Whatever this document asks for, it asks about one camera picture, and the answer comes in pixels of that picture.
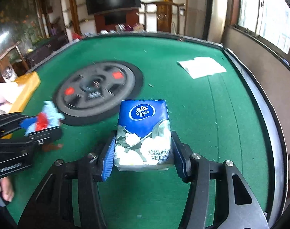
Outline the person's left hand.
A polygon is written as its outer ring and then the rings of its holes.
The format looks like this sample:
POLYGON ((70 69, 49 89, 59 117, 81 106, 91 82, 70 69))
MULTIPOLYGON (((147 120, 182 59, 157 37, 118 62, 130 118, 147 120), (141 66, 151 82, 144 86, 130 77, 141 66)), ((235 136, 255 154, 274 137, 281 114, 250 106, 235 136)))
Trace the person's left hand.
POLYGON ((0 192, 2 193, 2 197, 5 201, 12 202, 15 193, 13 184, 11 183, 11 179, 9 177, 0 179, 0 192))

